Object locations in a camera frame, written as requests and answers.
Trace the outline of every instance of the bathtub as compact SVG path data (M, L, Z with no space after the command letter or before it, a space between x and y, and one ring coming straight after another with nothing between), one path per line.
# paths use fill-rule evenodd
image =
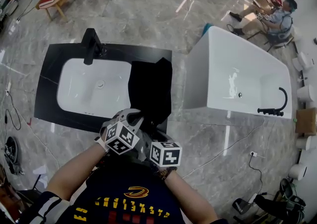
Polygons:
M292 92L287 66L247 40L211 27L186 59L183 109L264 115L258 109L284 105L280 87L288 102L284 115L278 117L290 119Z

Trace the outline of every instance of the black countertop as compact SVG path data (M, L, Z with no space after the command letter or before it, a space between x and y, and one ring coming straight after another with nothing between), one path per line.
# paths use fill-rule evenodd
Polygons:
M172 51L141 46L105 44L106 55L98 59L145 61L156 63L161 58L172 59ZM111 118L91 116L62 110L57 103L59 78L64 64L71 58L84 58L80 44L51 44L43 62L36 91L34 117L67 127L99 132L103 122ZM167 120L158 126L166 132Z

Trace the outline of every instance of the sink drain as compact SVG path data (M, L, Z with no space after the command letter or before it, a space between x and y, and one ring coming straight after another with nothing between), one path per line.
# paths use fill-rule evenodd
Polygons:
M98 80L97 81L97 88L102 89L105 86L105 82L103 80Z

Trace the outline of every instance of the cap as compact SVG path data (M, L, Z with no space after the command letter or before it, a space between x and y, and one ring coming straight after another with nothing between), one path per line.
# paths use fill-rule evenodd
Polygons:
M295 2L295 0L286 0L290 6L294 9L297 9L297 3Z
M290 6L296 10L297 9L297 3L295 2L295 0L286 0L287 2L289 2Z

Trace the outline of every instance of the person's arm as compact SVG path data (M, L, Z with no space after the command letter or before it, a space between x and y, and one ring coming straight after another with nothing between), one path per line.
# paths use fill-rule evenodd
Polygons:
M268 26L269 28L271 29L278 29L278 30L281 30L280 28L280 24L277 24L277 23L272 23L268 20L262 20L263 24Z
M47 191L69 201L104 155L105 150L100 144L91 146L55 173L47 186Z
M211 204L186 183L176 171L173 170L164 181L192 223L210 224L218 220Z

